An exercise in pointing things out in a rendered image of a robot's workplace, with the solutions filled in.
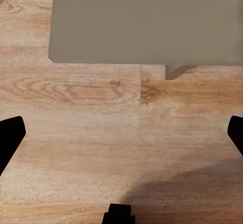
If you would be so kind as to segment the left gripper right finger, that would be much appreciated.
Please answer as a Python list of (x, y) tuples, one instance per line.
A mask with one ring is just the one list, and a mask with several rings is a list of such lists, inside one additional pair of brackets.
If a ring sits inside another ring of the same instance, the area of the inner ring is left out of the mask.
[(243, 155), (243, 117), (233, 115), (227, 132)]

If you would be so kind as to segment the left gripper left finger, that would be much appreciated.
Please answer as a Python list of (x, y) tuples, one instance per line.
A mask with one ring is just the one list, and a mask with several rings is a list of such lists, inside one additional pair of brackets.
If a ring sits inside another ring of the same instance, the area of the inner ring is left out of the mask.
[(0, 175), (26, 135), (21, 116), (0, 121)]

